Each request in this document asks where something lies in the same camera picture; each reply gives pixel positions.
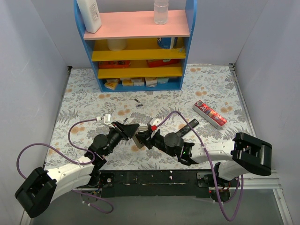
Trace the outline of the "white air conditioner remote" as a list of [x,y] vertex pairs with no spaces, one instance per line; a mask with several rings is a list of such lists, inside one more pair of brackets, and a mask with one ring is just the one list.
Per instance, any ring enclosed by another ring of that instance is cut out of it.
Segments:
[[132,139],[133,139],[133,141],[134,141],[134,143],[135,143],[135,145],[137,146],[138,149],[141,149],[142,147],[144,147],[144,144],[137,139],[136,135],[134,135],[132,137]]

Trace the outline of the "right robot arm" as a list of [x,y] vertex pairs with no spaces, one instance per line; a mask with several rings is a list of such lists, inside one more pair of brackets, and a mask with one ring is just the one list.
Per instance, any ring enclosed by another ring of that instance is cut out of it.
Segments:
[[218,142],[206,146],[189,143],[175,133],[162,136],[159,131],[143,131],[134,135],[134,142],[141,148],[153,147],[171,157],[176,157],[184,165],[216,161],[213,183],[223,186],[235,177],[252,173],[260,176],[271,175],[272,145],[246,133],[236,133],[231,141]]

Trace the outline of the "grey remote battery cover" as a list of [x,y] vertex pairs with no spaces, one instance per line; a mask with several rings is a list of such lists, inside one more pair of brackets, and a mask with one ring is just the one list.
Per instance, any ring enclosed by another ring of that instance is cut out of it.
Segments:
[[140,127],[139,127],[139,131],[140,131],[140,132],[147,131],[147,130],[149,130],[149,127],[148,127],[148,126],[140,126]]

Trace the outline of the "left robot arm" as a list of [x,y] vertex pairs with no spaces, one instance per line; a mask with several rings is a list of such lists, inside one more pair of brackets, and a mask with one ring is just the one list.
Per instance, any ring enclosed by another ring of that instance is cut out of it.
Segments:
[[112,122],[109,133],[94,137],[84,156],[63,166],[44,170],[34,169],[15,193],[30,218],[42,214],[52,201],[80,186],[96,187],[100,181],[100,169],[121,140],[131,139],[139,124]]

